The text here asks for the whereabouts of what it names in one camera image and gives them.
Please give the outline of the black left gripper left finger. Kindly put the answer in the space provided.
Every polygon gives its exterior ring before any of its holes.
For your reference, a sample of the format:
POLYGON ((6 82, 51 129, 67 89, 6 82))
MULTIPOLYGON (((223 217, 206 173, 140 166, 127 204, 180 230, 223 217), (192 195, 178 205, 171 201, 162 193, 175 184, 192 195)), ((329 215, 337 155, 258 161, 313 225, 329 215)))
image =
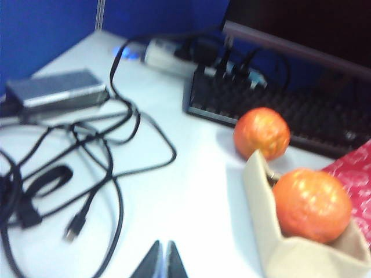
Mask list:
POLYGON ((161 276, 161 243, 156 240, 143 257, 130 278, 156 278, 161 276))

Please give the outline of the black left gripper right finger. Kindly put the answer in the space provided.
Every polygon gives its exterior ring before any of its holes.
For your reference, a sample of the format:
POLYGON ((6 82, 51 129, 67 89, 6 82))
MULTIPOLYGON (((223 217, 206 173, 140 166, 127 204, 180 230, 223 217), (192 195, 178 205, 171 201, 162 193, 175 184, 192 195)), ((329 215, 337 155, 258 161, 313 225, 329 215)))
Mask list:
POLYGON ((166 277, 188 278, 176 244, 172 240, 168 242, 166 249, 166 277))

